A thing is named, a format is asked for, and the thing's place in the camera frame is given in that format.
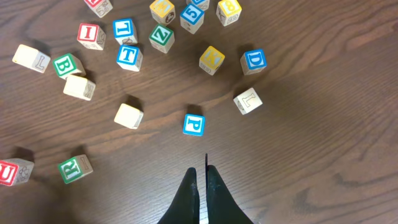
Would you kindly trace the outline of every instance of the brown wooden surface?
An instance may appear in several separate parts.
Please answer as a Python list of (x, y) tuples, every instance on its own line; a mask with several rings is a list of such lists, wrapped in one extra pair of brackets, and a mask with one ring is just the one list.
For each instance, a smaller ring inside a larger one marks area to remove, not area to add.
[[(177, 14), (185, 0), (173, 0)], [(150, 46), (149, 0), (114, 0), (99, 19), (82, 0), (0, 1), (0, 159), (33, 154), (28, 184), (0, 187), (0, 223), (156, 223), (189, 167), (198, 171), (207, 223), (204, 158), (217, 166), (254, 223), (398, 223), (398, 0), (240, 0), (222, 27), (216, 1), (191, 35), (176, 18), (164, 55)], [(144, 61), (115, 62), (112, 21), (132, 17)], [(107, 33), (105, 50), (76, 41), (79, 23)], [(97, 84), (91, 101), (65, 81), (11, 62), (17, 46), (77, 56)], [(212, 45), (215, 76), (198, 66)], [(268, 68), (243, 77), (239, 58), (263, 48)], [(243, 116), (233, 96), (254, 87), (263, 105)], [(141, 101), (138, 130), (113, 122)], [(206, 116), (202, 138), (182, 134), (189, 105)], [(94, 173), (65, 185), (57, 164), (85, 151)]]

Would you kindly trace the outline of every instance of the white block face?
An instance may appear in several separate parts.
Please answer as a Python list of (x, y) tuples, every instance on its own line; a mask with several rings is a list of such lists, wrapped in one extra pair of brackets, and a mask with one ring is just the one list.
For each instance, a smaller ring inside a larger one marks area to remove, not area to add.
[(36, 72), (44, 73), (50, 63), (50, 57), (32, 47), (21, 44), (12, 61)]
[(125, 103), (120, 105), (119, 111), (114, 118), (114, 122), (130, 129), (137, 129), (144, 117), (144, 113), (139, 109), (133, 108)]
[(262, 105), (261, 99), (253, 88), (237, 96), (234, 102), (242, 114), (247, 114)]

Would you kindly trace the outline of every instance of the alphabet block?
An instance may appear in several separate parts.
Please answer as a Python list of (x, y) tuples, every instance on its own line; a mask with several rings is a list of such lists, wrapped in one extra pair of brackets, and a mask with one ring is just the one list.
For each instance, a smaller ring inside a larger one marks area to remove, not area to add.
[(118, 113), (114, 117), (114, 122), (130, 129), (137, 129), (143, 117), (144, 113), (142, 111), (122, 103)]
[(35, 164), (23, 159), (6, 159), (0, 161), (0, 184), (14, 186), (26, 183)]
[(85, 0), (85, 3), (99, 18), (104, 17), (113, 9), (109, 0)]
[(96, 24), (80, 24), (77, 41), (88, 49), (104, 50), (106, 35)]
[(210, 46), (199, 59), (199, 67), (210, 75), (214, 75), (221, 64), (224, 62), (225, 56)]
[(95, 86), (96, 85), (87, 78), (69, 75), (63, 93), (90, 101), (94, 95)]
[(149, 41), (155, 49), (167, 54), (175, 41), (174, 32), (162, 24), (157, 24), (149, 36)]
[(69, 75), (77, 74), (81, 76), (86, 75), (86, 71), (81, 64), (81, 61), (72, 54), (66, 54), (52, 61), (54, 69), (58, 77), (67, 79)]
[(50, 57), (32, 47), (20, 44), (12, 61), (36, 72), (44, 73), (50, 63)]
[(181, 26), (195, 34), (203, 24), (205, 12), (193, 4), (189, 4), (180, 15)]
[(169, 25), (175, 18), (175, 8), (169, 0), (155, 0), (149, 8), (152, 17), (165, 26)]
[(218, 2), (216, 15), (223, 26), (238, 21), (242, 8), (237, 0), (222, 0)]
[(139, 72), (143, 58), (144, 56), (138, 47), (122, 45), (120, 46), (116, 62), (123, 69)]
[(58, 165), (63, 181), (69, 184), (94, 172), (86, 155), (72, 157)]
[(262, 101), (253, 88), (250, 88), (237, 96), (234, 99), (234, 102), (242, 114), (247, 114), (262, 105)]
[(193, 136), (203, 136), (206, 118), (204, 116), (186, 114), (182, 133)]
[(120, 45), (138, 43), (137, 30), (130, 18), (113, 21), (113, 33)]

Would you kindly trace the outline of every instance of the toy block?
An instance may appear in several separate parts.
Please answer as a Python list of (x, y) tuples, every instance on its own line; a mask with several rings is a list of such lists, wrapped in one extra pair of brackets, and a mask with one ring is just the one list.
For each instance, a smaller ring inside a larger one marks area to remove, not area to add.
[(129, 129), (137, 129), (144, 117), (144, 113), (137, 108), (125, 103), (120, 105), (118, 113), (114, 117), (114, 122), (121, 124)]
[(50, 63), (50, 57), (32, 47), (20, 44), (12, 61), (36, 72), (44, 73)]
[(85, 0), (85, 3), (99, 18), (104, 17), (113, 9), (110, 0)]
[(122, 45), (120, 46), (116, 62), (126, 70), (139, 72), (144, 56), (138, 47)]
[(167, 54), (175, 41), (174, 32), (162, 24), (157, 24), (149, 36), (149, 41), (155, 49)]
[(6, 159), (0, 161), (0, 184), (13, 186), (26, 183), (35, 164), (23, 159)]
[(222, 0), (218, 3), (216, 15), (223, 26), (238, 21), (242, 8), (237, 0)]
[(104, 50), (106, 35), (96, 24), (80, 24), (77, 41), (88, 49)]
[(244, 75), (259, 73), (267, 67), (266, 55), (262, 49), (246, 52), (241, 57), (241, 65)]
[(69, 184), (94, 172), (86, 155), (75, 156), (58, 164), (63, 181)]
[(175, 18), (175, 8), (169, 0), (155, 0), (149, 8), (152, 17), (165, 26), (169, 25)]
[(181, 26), (195, 34), (203, 24), (205, 12), (193, 4), (189, 4), (180, 15)]
[(224, 62), (225, 56), (210, 46), (199, 59), (199, 67), (210, 75), (214, 75), (221, 64)]
[(253, 88), (250, 88), (237, 96), (234, 99), (234, 102), (242, 114), (247, 114), (262, 105), (262, 101)]
[(203, 136), (206, 118), (204, 116), (186, 114), (182, 133), (193, 136)]
[(87, 78), (69, 75), (63, 93), (90, 101), (94, 95), (95, 86), (96, 85)]
[(52, 61), (54, 69), (58, 77), (67, 79), (69, 75), (77, 74), (81, 76), (86, 75), (86, 71), (81, 64), (81, 61), (72, 54), (63, 55)]

